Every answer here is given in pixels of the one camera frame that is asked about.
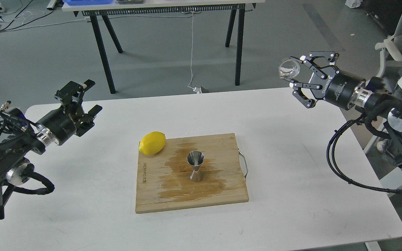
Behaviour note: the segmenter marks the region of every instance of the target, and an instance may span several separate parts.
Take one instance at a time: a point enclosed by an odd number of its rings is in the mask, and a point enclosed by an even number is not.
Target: blue bin
[[[68,5],[107,5],[113,0],[63,0]]]

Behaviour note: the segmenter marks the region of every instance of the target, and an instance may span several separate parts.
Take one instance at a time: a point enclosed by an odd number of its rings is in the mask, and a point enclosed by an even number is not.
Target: wet stain
[[[172,171],[160,176],[161,189],[158,196],[166,202],[184,202],[202,200],[220,194],[227,190],[226,180],[219,178],[221,170],[215,168],[215,159],[205,157],[200,169],[203,179],[200,182],[190,180],[193,167],[187,163],[187,154],[199,151],[195,143],[185,142],[178,144],[173,156],[165,163]]]

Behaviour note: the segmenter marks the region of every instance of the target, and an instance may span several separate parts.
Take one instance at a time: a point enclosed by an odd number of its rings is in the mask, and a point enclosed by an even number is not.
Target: clear glass
[[[300,65],[293,59],[288,59],[279,66],[279,75],[281,78],[295,78],[299,73]]]

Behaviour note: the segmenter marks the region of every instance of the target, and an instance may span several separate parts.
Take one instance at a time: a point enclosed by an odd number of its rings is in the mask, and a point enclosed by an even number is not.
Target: black table leg
[[[237,13],[236,9],[233,9],[230,12],[230,19],[229,19],[229,27],[228,27],[228,35],[226,36],[226,47],[229,47],[230,44],[230,37],[232,36],[233,30],[233,23],[235,22],[235,15]]]
[[[111,75],[110,65],[108,64],[108,59],[106,57],[105,47],[103,45],[102,34],[100,33],[97,16],[89,16],[89,17],[91,19],[94,35],[96,36],[97,47],[99,48],[100,58],[102,59],[103,69],[105,70],[106,80],[108,81],[108,87],[110,88],[110,93],[115,94],[116,88],[114,87],[113,76]]]
[[[238,38],[237,38],[237,64],[235,68],[235,85],[240,85],[241,75],[241,52],[243,50],[243,30],[244,30],[244,13],[245,10],[240,9],[238,14]]]
[[[106,15],[102,15],[103,21],[105,22],[105,25],[110,32],[111,38],[113,39],[113,42],[118,49],[119,53],[122,53],[122,47],[120,46],[119,40],[117,39],[116,33],[114,32],[113,26],[111,25],[110,19]]]

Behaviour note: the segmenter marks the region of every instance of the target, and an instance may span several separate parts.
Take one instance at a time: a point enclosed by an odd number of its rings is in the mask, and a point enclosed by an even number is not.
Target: metal handle
[[[243,153],[241,153],[240,149],[238,149],[238,154],[239,154],[239,156],[243,157],[244,164],[246,165],[246,173],[244,174],[244,180],[246,180],[247,173],[249,172],[249,170],[247,168],[246,158],[244,157]]]

